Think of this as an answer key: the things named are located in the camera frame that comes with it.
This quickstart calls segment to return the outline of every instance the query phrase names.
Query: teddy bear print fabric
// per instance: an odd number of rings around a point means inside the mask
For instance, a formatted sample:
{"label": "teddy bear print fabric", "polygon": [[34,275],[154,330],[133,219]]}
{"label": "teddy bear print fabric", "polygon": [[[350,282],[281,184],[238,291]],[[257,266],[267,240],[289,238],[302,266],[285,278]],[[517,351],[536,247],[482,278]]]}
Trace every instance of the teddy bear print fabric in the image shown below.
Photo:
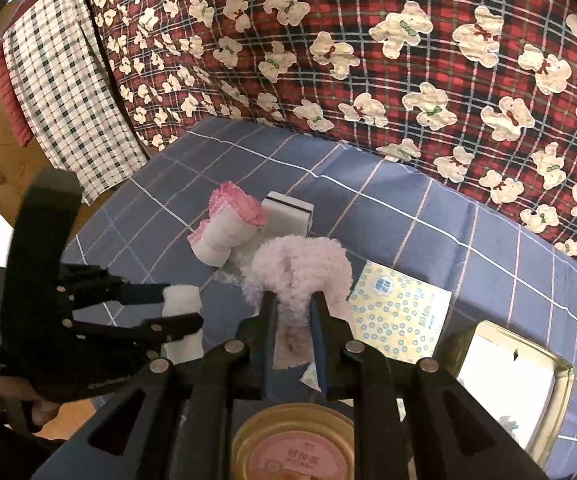
{"label": "teddy bear print fabric", "polygon": [[91,0],[163,150],[211,115],[372,150],[577,259],[572,0]]}

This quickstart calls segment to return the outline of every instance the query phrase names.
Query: metal screw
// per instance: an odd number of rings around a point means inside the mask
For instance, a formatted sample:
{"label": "metal screw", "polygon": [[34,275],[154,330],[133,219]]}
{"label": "metal screw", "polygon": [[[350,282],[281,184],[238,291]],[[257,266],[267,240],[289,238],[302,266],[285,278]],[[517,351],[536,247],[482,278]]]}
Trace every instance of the metal screw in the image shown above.
{"label": "metal screw", "polygon": [[229,354],[238,354],[239,352],[244,350],[245,346],[246,345],[244,345],[244,343],[242,341],[240,341],[239,339],[231,339],[230,341],[227,341],[225,343],[224,349]]}
{"label": "metal screw", "polygon": [[419,368],[425,372],[428,372],[429,374],[434,374],[437,370],[439,370],[439,363],[430,357],[425,357],[419,361]]}
{"label": "metal screw", "polygon": [[347,351],[349,351],[351,354],[361,354],[361,352],[364,351],[364,348],[366,348],[364,343],[358,341],[357,339],[347,341],[345,346]]}
{"label": "metal screw", "polygon": [[151,361],[150,369],[155,374],[161,374],[168,370],[169,362],[166,359],[156,359]]}

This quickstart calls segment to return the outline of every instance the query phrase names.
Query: white roll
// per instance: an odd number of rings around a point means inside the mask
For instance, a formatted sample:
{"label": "white roll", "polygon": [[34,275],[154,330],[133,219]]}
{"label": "white roll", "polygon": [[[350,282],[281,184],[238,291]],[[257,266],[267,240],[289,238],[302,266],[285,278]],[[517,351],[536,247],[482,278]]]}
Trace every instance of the white roll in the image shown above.
{"label": "white roll", "polygon": [[[200,313],[202,301],[200,289],[195,285],[171,285],[164,289],[163,317],[178,316],[179,314]],[[162,345],[166,351],[166,358],[173,364],[193,361],[204,356],[202,338],[204,331],[199,329],[194,334],[185,336],[180,341]]]}

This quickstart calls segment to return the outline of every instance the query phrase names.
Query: round tin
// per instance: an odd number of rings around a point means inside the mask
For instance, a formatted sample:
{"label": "round tin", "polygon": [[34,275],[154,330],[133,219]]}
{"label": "round tin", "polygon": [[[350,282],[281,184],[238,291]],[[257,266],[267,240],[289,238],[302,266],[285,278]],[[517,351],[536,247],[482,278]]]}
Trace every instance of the round tin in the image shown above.
{"label": "round tin", "polygon": [[281,404],[249,418],[233,438],[235,480],[352,480],[353,423],[316,404]]}

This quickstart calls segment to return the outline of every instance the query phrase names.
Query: rolled bandage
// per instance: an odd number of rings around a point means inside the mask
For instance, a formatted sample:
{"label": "rolled bandage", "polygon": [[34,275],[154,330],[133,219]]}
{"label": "rolled bandage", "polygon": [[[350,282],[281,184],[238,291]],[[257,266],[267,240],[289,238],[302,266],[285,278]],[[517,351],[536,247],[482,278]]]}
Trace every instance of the rolled bandage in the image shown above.
{"label": "rolled bandage", "polygon": [[232,182],[213,192],[208,217],[188,241],[198,260],[212,267],[222,267],[231,249],[246,243],[264,225],[260,203]]}
{"label": "rolled bandage", "polygon": [[[171,285],[164,291],[163,317],[179,316],[180,314],[200,313],[202,301],[200,289],[195,285]],[[162,347],[166,351],[166,358],[173,364],[193,361],[204,356],[202,337],[204,331],[200,328],[194,334],[188,334],[179,341],[164,343]]]}

